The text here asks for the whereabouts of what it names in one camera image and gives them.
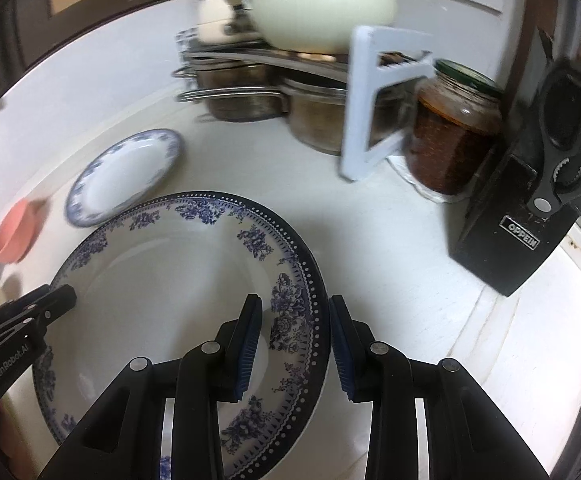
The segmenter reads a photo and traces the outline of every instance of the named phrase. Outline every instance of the wall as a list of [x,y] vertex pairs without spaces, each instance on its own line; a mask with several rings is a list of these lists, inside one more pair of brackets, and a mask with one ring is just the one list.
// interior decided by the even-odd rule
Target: wall
[[68,44],[0,100],[0,212],[40,166],[131,104],[173,84],[174,36],[193,0],[138,10]]
[[503,12],[466,0],[397,0],[395,25],[430,32],[438,57],[452,59],[506,85],[526,0],[504,0]]

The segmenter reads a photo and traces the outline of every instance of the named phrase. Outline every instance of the small plate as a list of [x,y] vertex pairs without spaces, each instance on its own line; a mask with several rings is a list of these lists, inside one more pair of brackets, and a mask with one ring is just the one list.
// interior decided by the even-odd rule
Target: small plate
[[[183,356],[236,319],[248,293],[262,298],[264,318],[248,391],[219,406],[226,478],[261,478],[307,425],[330,353],[328,298],[305,243],[269,209],[216,192],[138,205],[75,249],[52,286],[64,283],[77,305],[48,327],[33,366],[59,443],[131,359]],[[171,424],[170,405],[165,469]]]
[[66,218],[77,227],[109,220],[156,186],[181,149],[182,138],[172,130],[148,130],[113,144],[73,184]]

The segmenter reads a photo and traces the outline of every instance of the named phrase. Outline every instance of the glass jar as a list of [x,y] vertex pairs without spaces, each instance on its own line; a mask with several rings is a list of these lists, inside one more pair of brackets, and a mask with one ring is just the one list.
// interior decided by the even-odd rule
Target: glass jar
[[501,131],[503,90],[474,70],[440,59],[437,76],[417,96],[417,118],[406,153],[424,186],[454,195],[470,181]]

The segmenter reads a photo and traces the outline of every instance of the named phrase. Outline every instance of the pink bowl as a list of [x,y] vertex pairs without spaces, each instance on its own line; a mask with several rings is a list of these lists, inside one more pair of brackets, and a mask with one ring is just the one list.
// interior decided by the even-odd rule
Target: pink bowl
[[0,264],[18,262],[35,232],[35,214],[25,198],[17,202],[0,224]]

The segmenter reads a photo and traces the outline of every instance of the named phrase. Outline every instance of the metal rack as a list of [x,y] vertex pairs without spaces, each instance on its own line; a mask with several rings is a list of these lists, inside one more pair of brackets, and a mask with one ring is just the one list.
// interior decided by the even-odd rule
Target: metal rack
[[[352,181],[368,176],[379,162],[398,152],[412,130],[411,121],[368,149],[377,92],[387,86],[434,75],[433,37],[404,28],[361,25],[353,32],[347,59],[333,61],[301,59],[293,53],[260,44],[202,47],[191,38],[189,31],[178,35],[184,63],[208,57],[257,62],[347,83],[349,91],[339,172]],[[379,63],[382,54],[392,52],[416,53],[416,57],[402,62]]]

